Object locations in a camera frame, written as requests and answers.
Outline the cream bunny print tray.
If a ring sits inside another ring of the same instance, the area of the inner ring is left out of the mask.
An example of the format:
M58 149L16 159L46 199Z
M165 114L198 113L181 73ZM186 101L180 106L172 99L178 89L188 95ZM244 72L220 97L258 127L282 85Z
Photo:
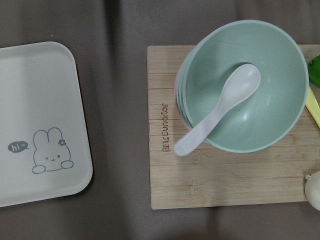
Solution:
M0 50L0 205L73 195L93 175L75 58L58 42Z

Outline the pink bottom bowl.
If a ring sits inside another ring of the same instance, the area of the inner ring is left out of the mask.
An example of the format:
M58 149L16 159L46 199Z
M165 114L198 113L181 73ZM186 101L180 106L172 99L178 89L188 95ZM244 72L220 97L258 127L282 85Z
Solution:
M177 109L177 112L178 112L178 116L179 116L179 119L181 120L181 122L183 123L183 125L188 129L190 130L190 126L187 124L187 122L185 121L181 111L180 111L180 108L179 108L179 103L178 103L178 94L177 94L177 90L178 90L178 81L179 81L179 73L180 71L178 70L178 72L176 73L176 76L175 76L175 80L174 80L174 100L175 100L175 106L176 106L176 109Z

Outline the bamboo cutting board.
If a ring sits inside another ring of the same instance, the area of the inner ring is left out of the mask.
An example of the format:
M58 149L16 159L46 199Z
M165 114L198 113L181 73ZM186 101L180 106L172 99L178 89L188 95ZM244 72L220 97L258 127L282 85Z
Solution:
M177 209L305 201L306 175L320 169L320 130L308 110L280 141L252 153L202 143L179 157L186 132L174 97L175 78L191 46L147 47L151 208Z

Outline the white plastic spoon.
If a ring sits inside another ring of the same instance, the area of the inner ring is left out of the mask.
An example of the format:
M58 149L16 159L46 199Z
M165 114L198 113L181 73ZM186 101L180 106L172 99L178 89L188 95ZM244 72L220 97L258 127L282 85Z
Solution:
M213 110L174 145L178 156L195 150L232 108L255 93L261 82L259 69L250 63L239 66L226 80Z

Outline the top mint green bowl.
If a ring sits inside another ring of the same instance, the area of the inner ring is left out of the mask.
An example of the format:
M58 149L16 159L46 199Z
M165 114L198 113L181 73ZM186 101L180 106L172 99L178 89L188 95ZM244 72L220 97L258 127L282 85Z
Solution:
M202 142L234 153L264 149L298 121L309 81L300 48L279 31L209 36L180 72L180 107L189 132L179 156Z

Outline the yellow plastic knife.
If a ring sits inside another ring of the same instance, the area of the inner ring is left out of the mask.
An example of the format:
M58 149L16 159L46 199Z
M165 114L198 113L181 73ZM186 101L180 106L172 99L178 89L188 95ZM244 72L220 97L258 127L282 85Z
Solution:
M316 125L318 126L318 128L320 128L320 106L311 87L308 88L305 106L309 111L310 115L312 116L313 120L315 121Z

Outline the green toy lime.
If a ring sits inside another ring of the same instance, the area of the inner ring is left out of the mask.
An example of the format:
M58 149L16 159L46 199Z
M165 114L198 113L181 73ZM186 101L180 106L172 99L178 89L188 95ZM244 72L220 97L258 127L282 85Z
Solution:
M320 87L320 55L314 57L308 63L309 80L318 88Z

